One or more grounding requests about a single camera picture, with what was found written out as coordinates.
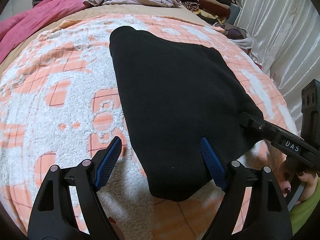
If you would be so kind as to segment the person's right hand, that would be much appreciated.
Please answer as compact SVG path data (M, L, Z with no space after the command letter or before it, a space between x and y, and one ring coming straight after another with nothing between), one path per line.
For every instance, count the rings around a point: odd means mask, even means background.
M289 159L283 152L271 145L265 140L269 151L268 163L271 165L271 170L279 184L283 196L286 198L290 193L295 193L295 200L292 206L297 206L307 201L316 191L318 183L318 174L315 171L310 171L307 168L294 167L293 161ZM293 183L294 179L298 179L298 186L303 185L301 193L296 193Z

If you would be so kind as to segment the green sleeve right forearm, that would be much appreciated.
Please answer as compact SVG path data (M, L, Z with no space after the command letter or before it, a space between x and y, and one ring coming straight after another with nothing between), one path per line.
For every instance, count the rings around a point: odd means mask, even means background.
M290 211L292 234L295 235L309 219L319 202L319 179L314 193L306 201L298 204Z

